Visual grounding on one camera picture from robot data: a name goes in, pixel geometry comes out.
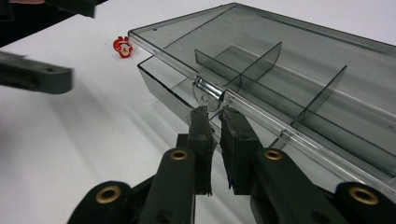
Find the red plastic piece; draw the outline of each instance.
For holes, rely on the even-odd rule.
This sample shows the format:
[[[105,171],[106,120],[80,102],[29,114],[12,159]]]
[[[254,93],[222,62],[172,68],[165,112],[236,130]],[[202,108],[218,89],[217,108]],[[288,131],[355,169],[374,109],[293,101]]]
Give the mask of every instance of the red plastic piece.
[[[113,42],[113,48],[120,54],[121,58],[129,58],[134,49],[129,43],[127,36],[119,36],[119,38]]]

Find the white background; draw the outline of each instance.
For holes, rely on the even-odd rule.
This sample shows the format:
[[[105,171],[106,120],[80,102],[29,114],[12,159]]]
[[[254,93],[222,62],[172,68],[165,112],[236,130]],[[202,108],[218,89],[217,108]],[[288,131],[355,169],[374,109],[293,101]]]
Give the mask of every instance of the white background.
[[[188,126],[146,88],[137,65],[150,55],[135,48],[122,60],[112,43],[133,28],[227,3],[109,0],[94,20],[75,16],[3,47],[75,68],[75,87],[63,95],[0,87],[0,223],[65,223],[97,184],[132,187],[154,175]],[[239,3],[396,45],[392,0]],[[213,163],[215,195],[197,198],[196,223],[254,223],[248,197],[227,190],[219,153]]]

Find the white table surface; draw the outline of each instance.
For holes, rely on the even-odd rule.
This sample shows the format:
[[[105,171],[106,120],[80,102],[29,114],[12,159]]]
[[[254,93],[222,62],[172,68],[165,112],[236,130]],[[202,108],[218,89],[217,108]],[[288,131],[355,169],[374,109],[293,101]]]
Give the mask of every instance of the white table surface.
[[[152,96],[135,48],[122,60],[112,43],[130,29],[228,1],[109,0],[95,19],[75,16],[1,48],[75,69],[63,95],[0,87],[0,223],[65,223],[85,194],[107,180],[131,187],[154,175],[188,126]],[[240,1],[396,45],[396,2]],[[233,196],[218,152],[214,196],[197,197],[196,223],[254,223],[248,197]]]

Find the transparent lid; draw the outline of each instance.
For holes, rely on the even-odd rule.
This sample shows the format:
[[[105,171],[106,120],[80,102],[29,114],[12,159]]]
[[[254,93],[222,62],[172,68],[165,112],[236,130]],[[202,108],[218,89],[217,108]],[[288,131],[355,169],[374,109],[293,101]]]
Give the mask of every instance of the transparent lid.
[[[394,46],[239,4],[129,36],[191,85],[179,100],[231,105],[277,137],[265,147],[396,197]]]

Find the screw hole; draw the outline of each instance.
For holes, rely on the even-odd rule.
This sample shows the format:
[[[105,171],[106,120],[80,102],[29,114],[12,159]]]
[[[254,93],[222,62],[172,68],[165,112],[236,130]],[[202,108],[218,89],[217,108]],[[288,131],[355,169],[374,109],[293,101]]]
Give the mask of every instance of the screw hole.
[[[272,161],[278,161],[282,159],[282,154],[278,151],[268,150],[264,152],[264,156]]]
[[[171,158],[174,159],[175,161],[182,161],[186,159],[188,156],[189,154],[187,154],[187,152],[182,150],[174,151],[171,154]]]
[[[348,192],[352,198],[360,203],[365,203],[368,205],[378,204],[378,198],[368,189],[352,187]]]
[[[121,195],[120,187],[114,186],[107,186],[102,188],[96,194],[96,201],[98,203],[112,203],[116,201]]]

